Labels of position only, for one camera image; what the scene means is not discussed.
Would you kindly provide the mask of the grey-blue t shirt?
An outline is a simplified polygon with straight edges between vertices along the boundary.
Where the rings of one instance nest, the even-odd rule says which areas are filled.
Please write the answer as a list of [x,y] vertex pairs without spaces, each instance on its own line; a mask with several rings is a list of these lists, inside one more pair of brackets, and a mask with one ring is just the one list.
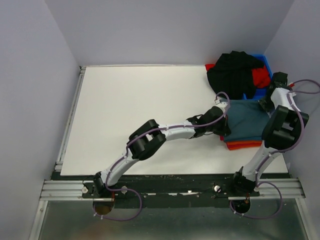
[[231,100],[227,122],[231,138],[262,137],[270,117],[260,109],[257,100]]

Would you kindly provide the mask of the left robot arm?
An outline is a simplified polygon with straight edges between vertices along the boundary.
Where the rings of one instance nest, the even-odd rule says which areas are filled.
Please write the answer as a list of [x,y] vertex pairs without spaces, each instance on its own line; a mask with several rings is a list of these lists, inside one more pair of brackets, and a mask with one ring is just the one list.
[[93,177],[93,191],[101,198],[110,194],[120,177],[134,164],[151,158],[164,143],[180,139],[195,139],[208,134],[228,136],[227,111],[230,105],[221,102],[211,107],[206,113],[187,118],[177,124],[159,124],[150,119],[133,132],[124,153],[107,169],[97,172]]

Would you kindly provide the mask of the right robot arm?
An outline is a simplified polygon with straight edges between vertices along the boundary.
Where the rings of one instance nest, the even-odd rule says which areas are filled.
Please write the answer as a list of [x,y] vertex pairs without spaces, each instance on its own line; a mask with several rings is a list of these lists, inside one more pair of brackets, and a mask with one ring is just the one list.
[[262,131],[260,148],[250,162],[233,175],[230,191],[234,195],[252,193],[272,161],[300,142],[310,117],[297,107],[292,87],[286,73],[276,72],[266,95],[258,101],[263,110],[273,113]]

